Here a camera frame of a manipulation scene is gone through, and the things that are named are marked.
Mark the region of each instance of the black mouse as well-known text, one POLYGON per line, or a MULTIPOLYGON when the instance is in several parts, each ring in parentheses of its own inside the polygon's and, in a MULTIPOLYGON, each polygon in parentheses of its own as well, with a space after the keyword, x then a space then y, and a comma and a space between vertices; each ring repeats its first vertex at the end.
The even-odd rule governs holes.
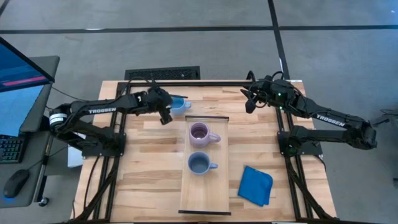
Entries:
POLYGON ((15 172, 4 186, 3 194, 6 198, 14 198, 19 194, 22 187, 29 178, 29 171, 21 169, 15 172))

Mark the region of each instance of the blue mug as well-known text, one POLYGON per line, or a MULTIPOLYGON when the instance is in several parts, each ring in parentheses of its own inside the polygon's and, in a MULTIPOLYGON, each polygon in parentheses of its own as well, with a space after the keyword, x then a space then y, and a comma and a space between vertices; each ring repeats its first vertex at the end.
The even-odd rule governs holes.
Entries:
POLYGON ((218 167, 217 164, 210 162, 209 156, 202 151, 194 152, 188 158, 189 169, 196 175, 204 175, 210 169, 218 167))
POLYGON ((171 112, 174 115, 183 115, 185 111, 191 108, 191 102, 185 101, 184 98, 172 97, 173 103, 171 112))

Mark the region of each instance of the computer monitor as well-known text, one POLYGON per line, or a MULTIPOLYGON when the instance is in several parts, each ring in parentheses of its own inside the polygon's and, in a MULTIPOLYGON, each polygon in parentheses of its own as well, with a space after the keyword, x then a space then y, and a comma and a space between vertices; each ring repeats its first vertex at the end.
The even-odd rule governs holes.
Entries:
POLYGON ((54 77, 0 37, 0 92, 52 82, 54 77))

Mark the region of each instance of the caster wheel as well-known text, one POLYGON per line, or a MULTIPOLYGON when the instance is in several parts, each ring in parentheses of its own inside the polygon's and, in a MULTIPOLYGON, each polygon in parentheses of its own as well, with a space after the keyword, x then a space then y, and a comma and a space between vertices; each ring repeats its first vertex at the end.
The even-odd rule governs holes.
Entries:
POLYGON ((44 198, 39 202, 39 206, 40 206, 40 207, 44 207, 44 206, 46 206, 49 202, 50 202, 50 199, 44 197, 44 198))

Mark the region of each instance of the wooden table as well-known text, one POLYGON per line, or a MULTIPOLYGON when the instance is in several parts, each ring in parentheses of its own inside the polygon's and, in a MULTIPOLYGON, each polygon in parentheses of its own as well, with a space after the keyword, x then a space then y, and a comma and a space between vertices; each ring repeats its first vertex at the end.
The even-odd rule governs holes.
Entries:
MULTIPOLYGON (((293 84, 305 93, 303 83, 293 84)), ((114 98, 117 81, 102 84, 99 99, 114 98)), ((133 87, 142 91, 146 87, 133 87)), ((275 108, 245 112, 246 98, 238 86, 173 86, 164 87, 170 94, 185 95, 192 102, 189 115, 228 116, 229 142, 229 207, 231 216, 180 214, 181 179, 185 118, 176 117, 163 126, 159 114, 128 115, 125 132, 127 143, 120 159, 112 222, 269 222, 295 220, 284 158, 279 153, 275 108), (251 166, 272 176, 274 185, 269 205, 257 205, 238 197, 244 166, 251 166)), ((288 127, 284 117, 284 126, 288 127)), ((109 126, 111 114, 99 114, 94 125, 109 126)), ((294 124, 313 128, 311 119, 293 117, 294 124)), ((302 156, 309 191, 327 213, 335 216, 328 180, 323 167, 313 156, 302 156)), ((90 170, 95 158, 84 161, 75 197, 76 214, 83 200, 90 170)), ((88 191, 88 202, 98 188, 102 158, 96 166, 88 191)), ((302 194, 297 189, 301 214, 305 216, 302 194)), ((104 217, 107 192, 101 204, 104 217)))

